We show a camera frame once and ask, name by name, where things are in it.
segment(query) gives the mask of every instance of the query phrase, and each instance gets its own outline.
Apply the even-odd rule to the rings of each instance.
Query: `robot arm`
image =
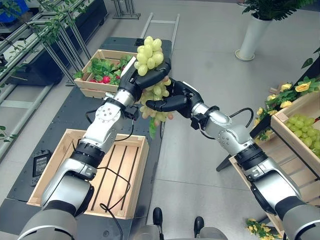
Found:
[[[118,92],[98,108],[72,155],[65,159],[47,185],[41,197],[41,211],[24,226],[19,240],[74,240],[77,232],[76,216],[88,208],[94,193],[91,186],[97,167],[115,141],[122,121],[138,117],[132,105],[141,97],[143,89],[168,75],[169,59],[146,76],[139,76],[133,57],[122,71]]]
[[[170,97],[146,105],[162,112],[177,110],[191,119],[195,130],[215,138],[237,160],[260,206],[280,217],[290,240],[319,239],[320,209],[301,200],[298,186],[255,144],[245,126],[234,124],[217,106],[206,106],[198,91],[185,82],[172,80]]]

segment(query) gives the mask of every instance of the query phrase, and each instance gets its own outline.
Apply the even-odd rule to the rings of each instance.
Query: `wooden crate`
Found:
[[[261,141],[258,145],[269,157],[273,158],[282,170],[297,184],[302,199],[305,202],[315,206],[320,205],[319,179],[275,133],[270,136],[268,141]],[[240,166],[237,164],[237,160],[234,157],[231,157],[229,160],[250,189],[251,183],[247,180]],[[266,213],[266,215],[274,224],[279,234],[283,236],[284,228],[280,218],[277,215],[269,213]]]
[[[76,145],[84,133],[84,130],[67,129],[65,131],[27,204],[40,206],[41,196],[46,186],[61,163],[72,154],[73,144]],[[123,139],[127,136],[118,134],[116,139]],[[124,141],[114,142],[99,165],[99,167],[110,168],[130,182],[131,188],[126,197],[112,209],[112,213],[118,219],[134,217],[148,151],[149,145],[146,137],[132,135]],[[84,214],[111,217],[109,213],[100,208],[99,204],[108,205],[109,203],[111,207],[124,195],[127,183],[109,170],[98,169],[91,184],[94,186],[94,194]]]
[[[318,118],[320,116],[320,92],[313,92],[299,97],[290,107],[282,109],[271,118],[271,127],[319,177],[320,159],[285,125],[288,118],[294,114]],[[315,122],[313,127],[320,129],[320,121]]]
[[[126,55],[132,55],[135,57],[137,56],[137,53],[98,49],[91,59],[93,58],[108,59],[111,63],[116,65],[117,63],[119,63],[120,59]],[[105,95],[102,96],[102,93],[117,92],[117,89],[118,89],[117,85],[90,82],[89,80],[92,79],[92,73],[87,73],[87,69],[89,66],[91,66],[91,61],[89,61],[82,69],[82,72],[84,73],[82,79],[76,78],[74,80],[75,84],[80,88],[80,90],[83,92],[85,96],[94,97],[94,98],[104,98]]]

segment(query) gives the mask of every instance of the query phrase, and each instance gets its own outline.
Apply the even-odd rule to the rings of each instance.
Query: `black device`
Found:
[[[51,152],[49,150],[40,150],[33,155],[33,170],[32,170],[32,179],[31,187],[37,185],[41,174],[44,172],[47,163],[51,157]]]

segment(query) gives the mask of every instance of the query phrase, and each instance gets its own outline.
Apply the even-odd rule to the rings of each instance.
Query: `tiled floor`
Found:
[[[149,17],[180,23],[172,57],[172,76],[196,87],[207,105],[226,114],[243,107],[262,106],[270,87],[294,82],[304,72],[303,62],[319,47],[319,13],[298,10],[288,19],[273,22],[251,62],[238,61],[250,15],[234,3],[183,0],[136,0],[140,20],[111,17],[88,47],[93,53],[106,37],[139,37]],[[110,16],[111,1],[106,1]],[[171,39],[172,26],[152,24],[147,35]],[[33,151],[51,119],[70,92],[64,83],[55,86],[32,116],[20,137],[0,163],[0,203]],[[235,118],[246,123],[244,113]],[[198,215],[206,226],[221,229],[230,240],[254,240],[244,228],[248,217],[264,215],[253,195],[232,168],[216,172],[226,152],[216,141],[190,128],[190,121],[175,115],[167,121],[150,210],[163,210],[166,239],[192,237]],[[16,236],[0,232],[0,240]]]

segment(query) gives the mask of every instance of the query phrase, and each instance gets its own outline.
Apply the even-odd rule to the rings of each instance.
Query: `grape bunch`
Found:
[[[320,158],[320,130],[312,126],[314,122],[313,117],[295,114],[285,125]]]
[[[147,117],[154,118],[154,125],[157,127],[160,125],[160,122],[165,122],[166,118],[173,119],[174,116],[172,112],[158,112],[146,106],[146,101],[154,100],[160,101],[163,100],[163,97],[169,96],[169,91],[166,86],[171,84],[171,80],[166,76],[162,81],[158,82],[155,85],[147,87],[143,90],[140,102],[142,107],[140,107],[140,112],[142,112],[142,118],[146,119]]]
[[[134,63],[134,67],[140,76],[146,75],[148,70],[154,69],[164,61],[161,45],[162,42],[159,38],[154,40],[151,36],[147,36],[144,45],[137,48],[137,61]]]

